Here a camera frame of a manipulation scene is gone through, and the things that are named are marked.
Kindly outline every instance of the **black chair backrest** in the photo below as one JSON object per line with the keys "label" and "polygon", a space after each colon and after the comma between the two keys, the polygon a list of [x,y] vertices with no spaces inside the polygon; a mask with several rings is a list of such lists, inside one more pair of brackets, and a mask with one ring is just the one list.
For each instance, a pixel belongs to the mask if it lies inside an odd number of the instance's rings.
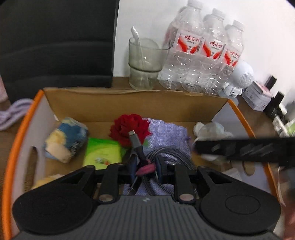
{"label": "black chair backrest", "polygon": [[9,99],[44,87],[110,87],[119,0],[6,0],[0,75]]}

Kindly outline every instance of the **cardboard box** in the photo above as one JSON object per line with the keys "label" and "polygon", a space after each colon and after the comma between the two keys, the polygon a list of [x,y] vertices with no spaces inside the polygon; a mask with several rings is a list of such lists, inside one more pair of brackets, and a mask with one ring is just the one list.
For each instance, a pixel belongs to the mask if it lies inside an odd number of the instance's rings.
{"label": "cardboard box", "polygon": [[[181,91],[134,91],[121,89],[46,88],[40,90],[18,131],[7,164],[2,201],[2,222],[5,240],[18,233],[11,214],[13,202],[24,192],[32,147],[37,149],[34,182],[52,174],[67,174],[82,166],[85,148],[69,164],[44,156],[43,144],[58,120],[72,117],[89,128],[90,137],[109,139],[110,126],[122,114],[161,119],[187,128],[194,139],[196,122],[216,121],[236,137],[254,137],[249,124],[231,100]],[[196,153],[196,165],[209,163]],[[255,163],[255,173],[247,176],[242,164],[232,163],[242,180],[276,195],[268,164]]]}

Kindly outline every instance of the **text on water bottle label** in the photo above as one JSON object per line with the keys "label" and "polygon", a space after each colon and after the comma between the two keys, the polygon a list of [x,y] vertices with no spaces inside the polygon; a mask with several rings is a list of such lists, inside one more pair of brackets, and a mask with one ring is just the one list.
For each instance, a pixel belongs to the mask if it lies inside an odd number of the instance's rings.
{"label": "text on water bottle label", "polygon": [[222,62],[226,63],[229,66],[235,67],[239,61],[241,54],[241,52],[235,50],[233,47],[226,47]]}
{"label": "text on water bottle label", "polygon": [[195,54],[199,51],[201,43],[201,36],[183,30],[179,30],[177,32],[173,48],[177,51]]}
{"label": "text on water bottle label", "polygon": [[219,59],[225,48],[225,43],[216,39],[206,39],[200,51],[201,55],[208,58]]}

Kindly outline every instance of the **green tissue pack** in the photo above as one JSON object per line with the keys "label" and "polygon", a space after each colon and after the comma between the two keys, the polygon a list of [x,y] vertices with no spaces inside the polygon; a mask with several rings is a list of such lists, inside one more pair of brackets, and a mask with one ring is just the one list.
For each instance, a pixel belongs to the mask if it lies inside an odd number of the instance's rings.
{"label": "green tissue pack", "polygon": [[106,169],[108,165],[122,162],[121,145],[117,141],[89,138],[83,166],[94,165]]}

